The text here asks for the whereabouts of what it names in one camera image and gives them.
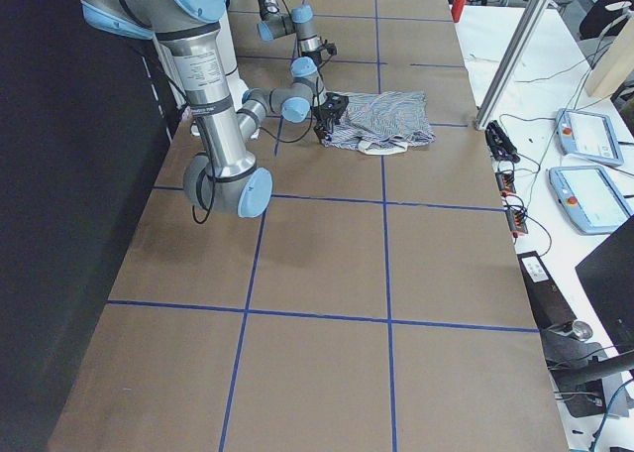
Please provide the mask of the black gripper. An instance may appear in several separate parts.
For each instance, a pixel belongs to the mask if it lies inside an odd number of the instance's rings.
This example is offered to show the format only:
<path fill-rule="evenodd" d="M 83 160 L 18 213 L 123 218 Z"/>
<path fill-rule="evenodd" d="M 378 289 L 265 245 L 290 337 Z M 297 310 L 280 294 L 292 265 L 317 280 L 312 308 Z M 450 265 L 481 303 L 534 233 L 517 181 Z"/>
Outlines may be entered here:
<path fill-rule="evenodd" d="M 316 120 L 314 132 L 320 142 L 330 142 L 334 127 L 340 123 L 343 109 L 334 105 L 322 105 L 312 109 Z"/>

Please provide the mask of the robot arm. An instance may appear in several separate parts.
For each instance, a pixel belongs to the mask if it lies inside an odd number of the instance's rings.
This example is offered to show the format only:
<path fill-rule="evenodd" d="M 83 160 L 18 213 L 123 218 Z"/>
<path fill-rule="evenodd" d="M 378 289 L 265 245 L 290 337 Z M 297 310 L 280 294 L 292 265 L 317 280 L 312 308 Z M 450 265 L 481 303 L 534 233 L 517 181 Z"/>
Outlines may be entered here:
<path fill-rule="evenodd" d="M 194 208 L 260 216 L 272 194 L 272 177 L 246 143 L 264 119 L 278 114 L 301 123 L 325 108 L 328 95 L 319 72 L 321 54 L 334 45 L 319 37 L 313 10 L 303 4 L 281 10 L 281 0 L 258 0 L 258 32 L 265 42 L 293 35 L 298 57 L 287 88 L 249 89 L 240 79 L 226 14 L 229 0 L 81 0 L 95 29 L 137 40 L 157 40 L 171 54 L 183 97 L 204 151 L 183 177 Z"/>
<path fill-rule="evenodd" d="M 258 33 L 264 42 L 294 34 L 297 54 L 310 57 L 317 65 L 323 61 L 322 53 L 333 53 L 328 42 L 318 34 L 314 14 L 310 5 L 302 4 L 290 10 L 283 0 L 258 0 L 261 20 Z"/>

